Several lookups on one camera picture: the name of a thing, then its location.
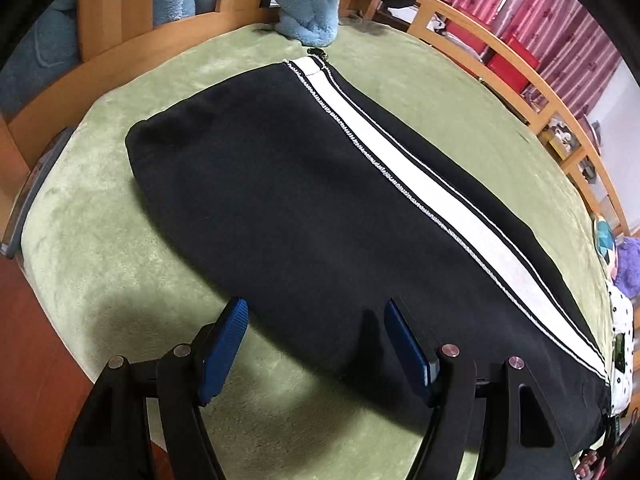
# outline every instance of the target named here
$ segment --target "green bedspread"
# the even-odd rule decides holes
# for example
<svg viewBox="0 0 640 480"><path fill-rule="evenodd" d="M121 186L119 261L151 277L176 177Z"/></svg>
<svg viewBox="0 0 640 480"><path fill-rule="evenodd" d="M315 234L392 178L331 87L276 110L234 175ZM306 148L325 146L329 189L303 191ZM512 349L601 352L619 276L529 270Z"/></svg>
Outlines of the green bedspread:
<svg viewBox="0 0 640 480"><path fill-rule="evenodd" d="M609 303L590 219L536 137L463 70L401 32L374 23L343 26L327 52L348 81L533 229L609 356ZM244 27L109 92L82 120L33 204L22 248L44 311L92 380L115 354L146 360L190 341L225 304L145 215L127 131L219 81L305 53L264 25ZM203 414L230 480L404 479L421 438L305 368L255 326L223 393ZM162 442L153 404L150 423Z"/></svg>

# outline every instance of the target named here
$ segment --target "white stripe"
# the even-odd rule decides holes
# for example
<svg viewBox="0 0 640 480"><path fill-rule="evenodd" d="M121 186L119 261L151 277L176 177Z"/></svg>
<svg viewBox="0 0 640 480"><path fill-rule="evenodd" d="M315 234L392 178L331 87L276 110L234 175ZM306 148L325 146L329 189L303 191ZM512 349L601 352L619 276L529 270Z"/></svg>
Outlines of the white stripe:
<svg viewBox="0 0 640 480"><path fill-rule="evenodd" d="M533 316L540 320L546 331L554 336L553 340L556 344L561 342L560 348L567 346L579 362L607 379L607 373L599 355L556 310L529 271L503 241L460 200L415 166L366 118L354 110L329 83L313 60L303 57L294 60L293 63L305 73L315 92L344 121L359 141L418 199L468 240L475 251L522 300Z"/></svg>
<svg viewBox="0 0 640 480"><path fill-rule="evenodd" d="M551 300L553 301L553 303L555 304L556 308L560 311L560 313L562 314L562 316L571 324L571 326L574 327L575 331L582 337L582 339L584 339L584 341L593 349L594 352L596 352L598 354L598 357L600 358L600 360L604 363L604 357L602 355L602 353L600 352L600 349L594 345L588 338L587 336L585 336L580 329L578 329L578 327L575 325L574 321L566 314L566 312L562 309L562 306L560 306L560 304L558 303L558 300L556 300L556 297L551 293L551 291L549 290L549 288L546 286L546 283L543 281L543 279L540 277L540 275L538 274L536 268L531 264L531 262L527 259L527 257L520 251L520 249L517 247L516 244L514 244L511 239L502 232L502 230L494 223L491 221L491 219L489 219L482 211L480 211L473 203L471 203L465 196L463 196L462 194L460 194L458 192L457 189L455 189L454 187L452 187L446 180L444 180L439 174L437 174L435 171L433 171L429 166L427 166L426 164L424 164L419 158L417 158L413 153L409 152L408 149L406 149L402 144L400 144L400 142L398 142L388 131L386 131L384 128L382 128L382 126L380 126L376 121L374 121L371 117L369 117L369 115L367 115L367 113L362 110L362 108L360 108L356 103L354 103L351 98L345 94L342 89L340 88L340 86L338 85L337 82L335 82L333 76L331 75L331 71L328 69L328 67L325 65L324 61L322 61L321 59L319 59L318 56L312 55L311 57L316 58L321 64L322 66L326 69L326 73L328 75L329 80L331 81L331 83L334 85L334 88L340 92L340 94L342 95L342 97L344 97L348 102L350 102L350 104L356 108L357 111L359 111L361 113L361 115L363 115L364 117L366 117L370 123L372 123L374 126L376 126L378 128L378 130L380 132L382 132L383 134L385 134L387 137L389 137L389 139L391 139L397 146L398 148L400 148L401 150L403 150L408 156L410 156L415 162L417 162L418 164L420 164L420 166L422 166L425 170L429 171L438 181L440 181L441 184L444 184L444 186L446 186L447 188L449 188L449 190L451 192L453 192L457 197L459 197L461 200L463 200L469 207L473 208L473 210L483 218L485 223L490 224L495 230L498 231L498 234L502 237L502 240L508 244L512 250L515 250L520 257L527 263L528 265L528 271L532 273L532 275L536 278L536 281L538 283L538 286L543 287L548 296L551 298Z"/></svg>

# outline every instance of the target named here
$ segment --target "screw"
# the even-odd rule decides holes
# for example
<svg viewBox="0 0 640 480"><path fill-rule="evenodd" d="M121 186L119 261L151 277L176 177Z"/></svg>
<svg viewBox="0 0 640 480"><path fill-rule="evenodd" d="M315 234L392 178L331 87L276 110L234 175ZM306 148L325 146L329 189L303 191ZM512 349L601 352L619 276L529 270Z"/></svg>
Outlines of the screw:
<svg viewBox="0 0 640 480"><path fill-rule="evenodd" d="M522 370L524 368L524 361L516 356L509 357L509 364L511 368L515 368L516 370Z"/></svg>
<svg viewBox="0 0 640 480"><path fill-rule="evenodd" d="M187 344L178 345L174 348L174 355L176 357L187 357L191 353L191 346Z"/></svg>
<svg viewBox="0 0 640 480"><path fill-rule="evenodd" d="M109 368L111 368L112 370L116 370L124 364L124 357L122 357L121 355L116 355L109 359L109 362L107 364L109 365Z"/></svg>
<svg viewBox="0 0 640 480"><path fill-rule="evenodd" d="M458 357L460 355L460 348L458 348L455 345L452 345L451 343L442 345L441 350L442 350L442 353L447 357Z"/></svg>

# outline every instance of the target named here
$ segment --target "white wall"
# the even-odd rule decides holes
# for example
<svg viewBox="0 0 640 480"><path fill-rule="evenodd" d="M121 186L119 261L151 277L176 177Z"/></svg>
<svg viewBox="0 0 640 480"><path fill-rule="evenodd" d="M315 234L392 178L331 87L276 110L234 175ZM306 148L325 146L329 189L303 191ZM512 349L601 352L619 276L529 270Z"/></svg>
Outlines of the white wall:
<svg viewBox="0 0 640 480"><path fill-rule="evenodd" d="M640 88L624 62L589 113L600 123L602 161L631 231L640 226Z"/></svg>

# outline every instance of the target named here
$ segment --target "green plush blanket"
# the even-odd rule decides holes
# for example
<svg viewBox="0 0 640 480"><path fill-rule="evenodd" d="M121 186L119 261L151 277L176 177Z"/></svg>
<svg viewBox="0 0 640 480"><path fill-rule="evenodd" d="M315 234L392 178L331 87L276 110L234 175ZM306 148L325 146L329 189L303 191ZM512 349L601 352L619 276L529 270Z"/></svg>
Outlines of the green plush blanket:
<svg viewBox="0 0 640 480"><path fill-rule="evenodd" d="M330 62L478 178L535 232L610 355L603 272L580 197L538 140L477 81L422 42L374 23L339 30ZM115 354L160 357L216 319L225 298L145 215L129 128L238 73L305 55L264 25L207 41L98 99L29 213L25 272L92 379ZM203 410L229 479L404 479L420 436L248 330L223 393ZM162 443L150 409L152 435ZM466 457L472 467L473 456ZM460 477L469 477L467 471Z"/></svg>

